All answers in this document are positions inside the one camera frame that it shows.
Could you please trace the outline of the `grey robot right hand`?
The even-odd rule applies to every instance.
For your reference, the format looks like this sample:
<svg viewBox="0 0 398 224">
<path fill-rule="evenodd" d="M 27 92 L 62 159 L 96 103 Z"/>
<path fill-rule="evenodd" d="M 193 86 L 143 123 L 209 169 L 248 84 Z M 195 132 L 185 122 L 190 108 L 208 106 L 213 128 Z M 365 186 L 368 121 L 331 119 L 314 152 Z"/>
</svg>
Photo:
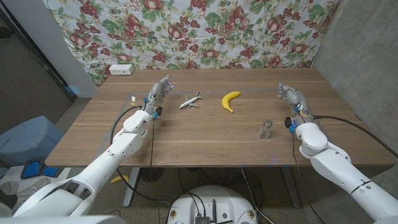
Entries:
<svg viewBox="0 0 398 224">
<path fill-rule="evenodd" d="M 295 126 L 312 123 L 313 116 L 302 92 L 283 83 L 278 83 L 278 85 L 279 94 L 277 97 L 286 100 L 290 105 L 290 110 L 293 114 L 291 120 Z"/>
</svg>

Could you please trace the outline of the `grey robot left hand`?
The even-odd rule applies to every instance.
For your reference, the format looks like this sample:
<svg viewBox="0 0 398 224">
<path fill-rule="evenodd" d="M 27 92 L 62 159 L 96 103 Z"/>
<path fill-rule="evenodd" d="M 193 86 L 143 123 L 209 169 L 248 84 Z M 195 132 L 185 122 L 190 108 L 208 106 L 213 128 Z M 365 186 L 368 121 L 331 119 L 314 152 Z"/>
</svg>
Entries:
<svg viewBox="0 0 398 224">
<path fill-rule="evenodd" d="M 166 75 L 161 80 L 154 83 L 152 89 L 149 91 L 147 101 L 145 102 L 142 110 L 149 114 L 154 114 L 156 108 L 162 105 L 165 97 L 172 91 L 173 88 L 174 86 L 170 84 L 169 75 Z"/>
</svg>

